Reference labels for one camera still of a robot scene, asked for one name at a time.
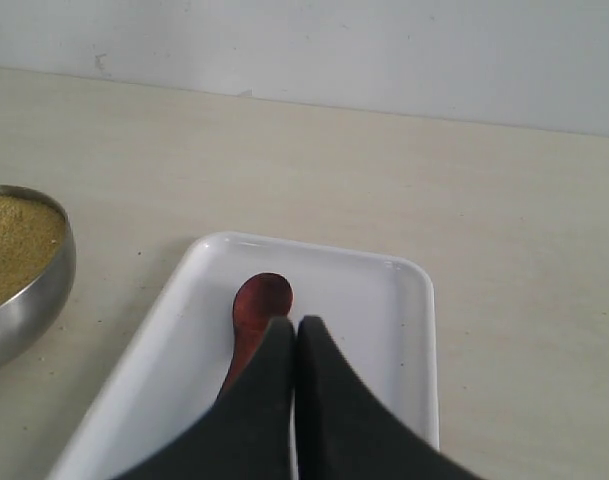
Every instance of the white rectangular tray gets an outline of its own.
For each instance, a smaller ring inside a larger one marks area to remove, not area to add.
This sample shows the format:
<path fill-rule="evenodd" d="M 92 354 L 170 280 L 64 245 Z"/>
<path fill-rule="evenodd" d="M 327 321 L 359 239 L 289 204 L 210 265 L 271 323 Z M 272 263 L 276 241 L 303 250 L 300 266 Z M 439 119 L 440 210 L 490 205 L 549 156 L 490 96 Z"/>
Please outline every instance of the white rectangular tray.
<path fill-rule="evenodd" d="M 438 448 L 428 275 L 400 258 L 225 232 L 186 252 L 48 480 L 112 478 L 199 418 L 231 359 L 235 293 L 265 271 L 291 283 L 290 318 L 321 316 L 371 391 Z"/>

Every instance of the red spoon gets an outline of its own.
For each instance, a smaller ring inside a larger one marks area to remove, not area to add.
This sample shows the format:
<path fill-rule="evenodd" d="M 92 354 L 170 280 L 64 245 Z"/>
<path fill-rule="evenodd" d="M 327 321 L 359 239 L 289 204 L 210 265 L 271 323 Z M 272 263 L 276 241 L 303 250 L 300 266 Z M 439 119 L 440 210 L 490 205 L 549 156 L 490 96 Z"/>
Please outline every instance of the red spoon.
<path fill-rule="evenodd" d="M 262 341 L 269 320 L 288 315 L 291 305 L 293 289 L 288 280 L 277 273 L 259 273 L 240 287 L 233 300 L 233 358 L 218 397 L 248 364 Z"/>

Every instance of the wall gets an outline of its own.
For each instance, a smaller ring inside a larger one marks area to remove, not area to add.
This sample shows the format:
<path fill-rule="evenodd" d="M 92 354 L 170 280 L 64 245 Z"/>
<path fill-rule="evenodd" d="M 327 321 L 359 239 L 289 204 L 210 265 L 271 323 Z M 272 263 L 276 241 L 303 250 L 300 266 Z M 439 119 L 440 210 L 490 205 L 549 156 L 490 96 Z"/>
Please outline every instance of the wall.
<path fill-rule="evenodd" d="M 609 135 L 609 0 L 0 0 L 0 66 Z"/>

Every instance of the metal bowl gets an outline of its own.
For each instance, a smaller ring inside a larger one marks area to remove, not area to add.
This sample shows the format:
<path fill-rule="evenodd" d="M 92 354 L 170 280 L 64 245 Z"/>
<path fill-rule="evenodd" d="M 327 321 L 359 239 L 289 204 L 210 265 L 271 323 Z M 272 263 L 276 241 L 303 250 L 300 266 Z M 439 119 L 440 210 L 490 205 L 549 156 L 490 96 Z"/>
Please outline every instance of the metal bowl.
<path fill-rule="evenodd" d="M 0 185 L 0 195 L 34 200 L 59 212 L 66 222 L 64 241 L 31 283 L 0 305 L 0 366 L 24 352 L 62 311 L 75 278 L 75 241 L 64 208 L 48 195 Z"/>

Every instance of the beige table surface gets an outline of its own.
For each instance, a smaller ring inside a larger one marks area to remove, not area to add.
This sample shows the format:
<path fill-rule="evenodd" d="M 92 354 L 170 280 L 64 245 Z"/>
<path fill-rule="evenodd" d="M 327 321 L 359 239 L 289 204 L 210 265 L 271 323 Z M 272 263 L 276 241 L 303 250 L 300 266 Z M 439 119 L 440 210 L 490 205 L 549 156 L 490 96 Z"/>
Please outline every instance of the beige table surface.
<path fill-rule="evenodd" d="M 443 451 L 490 479 L 609 479 L 609 139 L 0 70 L 0 183 L 58 198 L 79 252 L 61 317 L 0 369 L 0 480 L 43 478 L 219 230 L 418 262 Z"/>

